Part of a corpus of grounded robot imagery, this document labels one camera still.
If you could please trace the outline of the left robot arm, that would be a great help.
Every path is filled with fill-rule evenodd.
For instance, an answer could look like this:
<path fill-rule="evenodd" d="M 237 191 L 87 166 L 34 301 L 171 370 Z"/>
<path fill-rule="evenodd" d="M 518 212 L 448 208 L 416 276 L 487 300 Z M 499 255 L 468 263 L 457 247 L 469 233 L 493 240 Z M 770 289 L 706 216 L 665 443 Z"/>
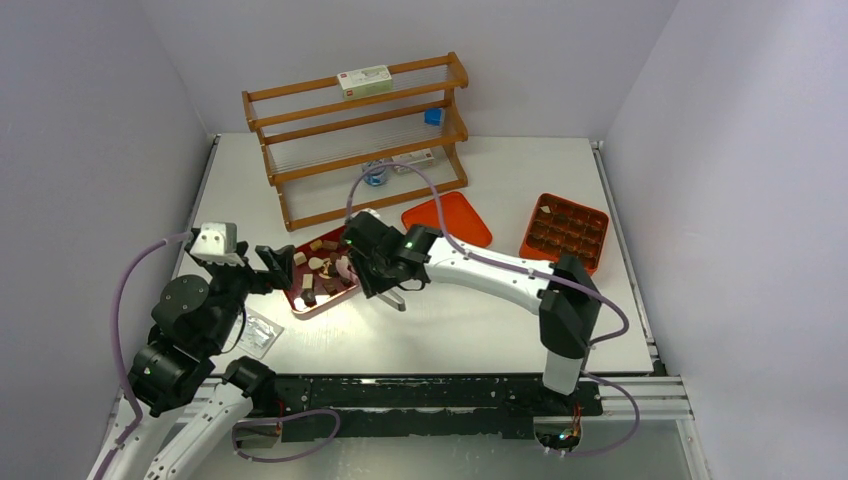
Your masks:
<path fill-rule="evenodd" d="M 178 276 L 163 288 L 151 312 L 154 325 L 147 344 L 127 363 L 119 327 L 126 284 L 148 255 L 177 242 L 184 243 L 186 254 L 207 274 Z M 293 246 L 277 250 L 256 247 L 265 266 L 262 270 L 250 265 L 245 255 L 247 248 L 245 242 L 233 247 L 206 248 L 199 237 L 182 233 L 144 249 L 121 274 L 110 307 L 110 345 L 122 398 L 132 415 L 129 423 L 120 426 L 117 436 L 106 444 L 90 478 L 116 479 L 129 472 L 131 461 L 141 456 L 124 455 L 123 451 L 131 441 L 140 439 L 142 427 L 192 400 L 212 372 L 213 357 L 223 354 L 236 320 L 246 319 L 249 296 L 292 288 Z"/>

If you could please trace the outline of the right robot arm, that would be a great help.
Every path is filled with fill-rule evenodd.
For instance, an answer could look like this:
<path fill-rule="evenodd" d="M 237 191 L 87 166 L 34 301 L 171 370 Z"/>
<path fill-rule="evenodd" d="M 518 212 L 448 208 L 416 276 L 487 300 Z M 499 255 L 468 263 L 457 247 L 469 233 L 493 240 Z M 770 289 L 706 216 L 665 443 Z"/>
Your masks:
<path fill-rule="evenodd" d="M 524 308 L 538 319 L 547 350 L 539 398 L 562 414 L 578 399 L 577 384 L 590 350 L 601 301 L 582 263 L 565 255 L 554 263 L 512 257 L 451 240 L 433 227 L 408 232 L 361 212 L 341 236 L 367 297 L 392 289 L 420 291 L 432 283 L 482 292 Z"/>

